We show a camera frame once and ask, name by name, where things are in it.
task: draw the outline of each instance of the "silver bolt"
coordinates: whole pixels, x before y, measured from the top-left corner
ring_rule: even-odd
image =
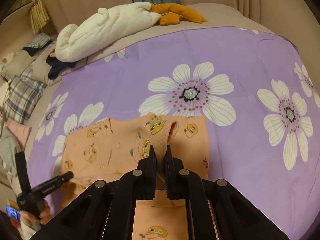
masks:
[[[227,182],[224,179],[219,179],[217,183],[221,187],[225,187],[227,185]]]
[[[179,173],[180,173],[181,175],[183,175],[183,176],[186,176],[186,175],[189,174],[189,171],[186,170],[186,169],[181,169],[181,170],[179,171]]]
[[[105,182],[103,180],[97,180],[94,184],[96,187],[103,187]]]
[[[134,171],[132,172],[132,174],[133,174],[134,176],[140,176],[140,175],[142,175],[142,170],[134,170]]]

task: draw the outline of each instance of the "stuffed animal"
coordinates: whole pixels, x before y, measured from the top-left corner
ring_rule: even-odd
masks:
[[[196,10],[177,3],[152,4],[151,11],[163,14],[158,21],[161,26],[178,24],[181,18],[194,23],[207,22]]]

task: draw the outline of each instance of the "gray cloth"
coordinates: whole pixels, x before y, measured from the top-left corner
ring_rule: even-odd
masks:
[[[10,176],[17,176],[17,167],[14,155],[21,152],[21,148],[15,136],[6,126],[3,126],[0,137],[0,163],[5,163],[5,169]]]

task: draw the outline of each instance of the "plaid fabric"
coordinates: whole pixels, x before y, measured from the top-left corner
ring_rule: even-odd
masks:
[[[28,67],[21,75],[16,75],[10,83],[10,96],[4,103],[4,116],[18,123],[25,124],[33,109],[43,95],[45,84],[31,78],[32,67]]]
[[[52,38],[49,35],[45,33],[40,33],[32,41],[26,44],[24,47],[40,49],[44,45],[46,45],[51,39]]]

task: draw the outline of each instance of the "yellow tassel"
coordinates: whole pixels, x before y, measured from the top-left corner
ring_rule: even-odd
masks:
[[[33,33],[37,33],[50,21],[49,15],[41,0],[38,0],[31,8],[30,20]]]

